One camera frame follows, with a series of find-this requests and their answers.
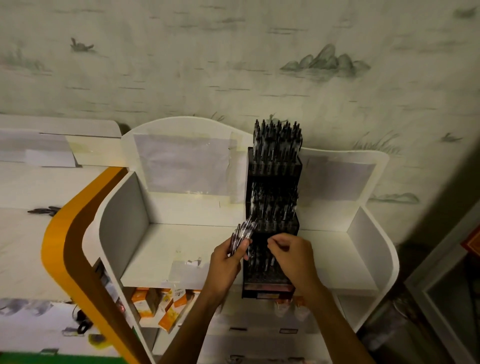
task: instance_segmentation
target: pen display stand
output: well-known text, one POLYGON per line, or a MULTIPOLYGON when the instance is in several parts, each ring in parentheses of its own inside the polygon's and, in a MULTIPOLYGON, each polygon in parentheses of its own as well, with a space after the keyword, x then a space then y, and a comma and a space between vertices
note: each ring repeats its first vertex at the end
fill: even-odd
MULTIPOLYGON (((253 148, 248 148, 248 176, 247 192, 245 197, 246 218, 252 212, 252 191, 254 186, 262 186, 269 190, 273 198, 287 191, 295 191, 300 179, 302 163, 297 157, 295 162, 282 164, 276 168, 267 169, 268 166, 259 166, 253 159, 253 148)), ((256 216, 257 228, 252 236, 249 247, 249 260, 243 261, 243 287, 242 298, 257 299, 291 299, 295 287, 285 276, 280 265, 267 247, 267 239, 281 232, 297 235, 300 224, 297 214, 287 219, 277 219, 271 212, 268 217, 256 216)))

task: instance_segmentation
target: forearm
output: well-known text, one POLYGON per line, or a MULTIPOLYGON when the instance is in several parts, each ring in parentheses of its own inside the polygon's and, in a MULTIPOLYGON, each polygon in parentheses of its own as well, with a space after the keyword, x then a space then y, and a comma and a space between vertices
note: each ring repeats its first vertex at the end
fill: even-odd
POLYGON ((374 364, 372 357, 336 306, 330 291, 319 281, 304 294, 315 316, 333 364, 374 364))
POLYGON ((208 325, 220 303, 217 301, 206 293, 200 293, 158 364, 197 363, 208 325))

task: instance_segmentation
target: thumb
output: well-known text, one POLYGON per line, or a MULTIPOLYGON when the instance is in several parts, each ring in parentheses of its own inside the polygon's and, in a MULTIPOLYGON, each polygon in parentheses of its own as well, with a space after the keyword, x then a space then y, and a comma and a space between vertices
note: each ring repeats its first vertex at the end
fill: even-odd
POLYGON ((249 245, 250 245, 250 240, 243 239, 243 241, 240 243, 237 250, 235 251, 235 254, 233 255, 234 260, 236 260, 237 262, 241 261, 241 259, 247 252, 247 248, 249 245))
POLYGON ((286 252, 284 252, 282 249, 280 249, 280 247, 278 246, 276 241, 273 240, 272 238, 268 239, 267 242, 268 242, 268 249, 270 249, 270 251, 272 252, 274 257, 280 263, 280 261, 282 260, 283 256, 286 254, 286 252))

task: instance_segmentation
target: person's right hand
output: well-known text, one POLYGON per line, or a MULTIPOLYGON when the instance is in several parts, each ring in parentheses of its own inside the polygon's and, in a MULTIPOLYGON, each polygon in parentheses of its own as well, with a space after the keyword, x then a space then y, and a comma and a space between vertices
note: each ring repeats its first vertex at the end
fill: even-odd
POLYGON ((306 292, 312 285, 320 283, 313 259, 312 244, 308 240, 282 233, 272 236, 267 242, 268 249, 275 256, 283 272, 300 292, 306 292))

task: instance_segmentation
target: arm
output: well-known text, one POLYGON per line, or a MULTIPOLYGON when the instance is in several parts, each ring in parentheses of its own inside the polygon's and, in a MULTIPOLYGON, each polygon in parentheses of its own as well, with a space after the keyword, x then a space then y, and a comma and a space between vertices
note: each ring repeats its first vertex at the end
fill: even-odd
POLYGON ((337 308, 330 291, 320 282, 312 245, 308 240, 289 234, 268 239, 268 248, 293 285, 303 294, 307 307, 315 316, 334 364, 374 364, 337 308))
POLYGON ((245 252, 249 244, 248 240, 242 241, 230 258, 230 239, 215 248, 202 292, 158 364, 197 363, 210 320, 240 272, 242 257, 248 259, 245 252))

